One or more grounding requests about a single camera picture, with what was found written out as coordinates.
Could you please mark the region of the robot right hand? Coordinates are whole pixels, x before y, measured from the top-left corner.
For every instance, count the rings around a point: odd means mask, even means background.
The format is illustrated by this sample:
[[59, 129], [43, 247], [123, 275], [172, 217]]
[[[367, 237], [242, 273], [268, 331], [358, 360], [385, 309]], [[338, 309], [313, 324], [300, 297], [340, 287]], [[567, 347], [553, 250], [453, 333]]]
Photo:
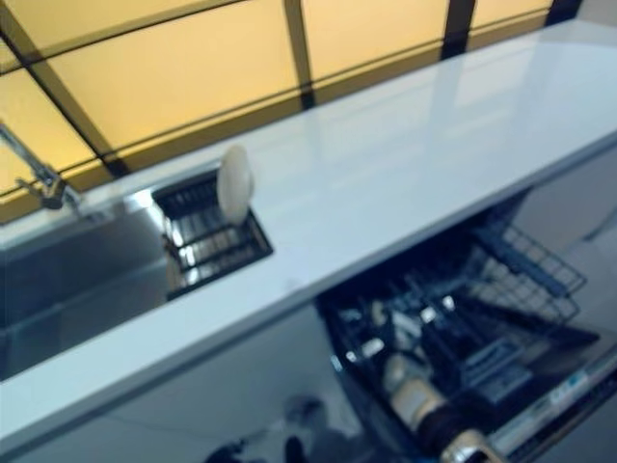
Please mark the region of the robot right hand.
[[425, 363], [426, 358], [420, 346], [421, 325], [418, 321], [398, 311], [376, 313], [372, 315], [372, 321], [393, 351], [419, 364]]

